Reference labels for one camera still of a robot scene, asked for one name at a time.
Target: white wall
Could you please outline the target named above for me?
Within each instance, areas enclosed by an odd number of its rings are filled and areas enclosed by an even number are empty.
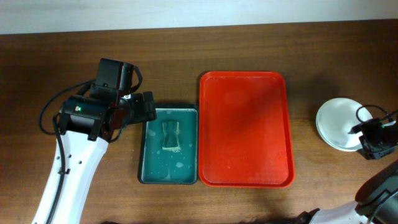
[[[0,0],[0,34],[397,18],[398,0]]]

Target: wooden table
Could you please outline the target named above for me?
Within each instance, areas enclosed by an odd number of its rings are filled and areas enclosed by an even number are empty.
[[[99,164],[82,223],[237,223],[295,217],[354,199],[394,161],[367,161],[323,142],[315,114],[330,98],[398,108],[398,21],[319,22],[188,29],[0,36],[0,223],[32,221],[50,173],[55,138],[37,118],[56,92],[95,78],[101,57],[138,65],[140,91],[156,101],[198,100],[209,70],[272,70],[287,84],[296,178],[279,190],[143,185],[141,125],[127,128]],[[62,96],[49,108],[44,124]],[[374,116],[381,116],[372,111]]]

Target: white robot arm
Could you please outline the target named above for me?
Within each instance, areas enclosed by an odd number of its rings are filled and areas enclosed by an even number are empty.
[[[61,138],[66,155],[66,174],[52,223],[79,223],[91,180],[109,143],[101,138],[88,141],[87,134],[74,131],[67,131]],[[47,222],[61,177],[60,169],[61,155],[57,144],[50,177],[32,224]]]
[[[138,84],[132,87],[133,72]],[[33,224],[80,222],[88,189],[109,143],[118,139],[123,127],[156,119],[152,92],[132,94],[141,83],[136,66],[102,58],[96,80],[61,91],[44,106],[39,127],[45,134],[56,135],[57,148]],[[55,132],[46,131],[41,124],[46,107],[60,94],[81,85],[53,117]],[[117,129],[119,134],[112,139]]]
[[[286,224],[371,223],[398,223],[398,161],[363,184],[355,201],[334,209],[303,212]]]

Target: red tray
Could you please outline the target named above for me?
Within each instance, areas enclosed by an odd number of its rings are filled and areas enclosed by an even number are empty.
[[[285,81],[276,72],[208,72],[200,80],[199,176],[217,187],[294,180]]]

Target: white bowl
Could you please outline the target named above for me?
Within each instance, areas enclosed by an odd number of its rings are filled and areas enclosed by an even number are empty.
[[[348,134],[353,126],[360,122],[356,118],[356,110],[362,105],[347,98],[328,100],[318,110],[317,129],[321,138],[335,149],[354,152],[362,148],[359,137],[362,133]],[[360,109],[359,118],[367,121],[372,115],[366,108]]]

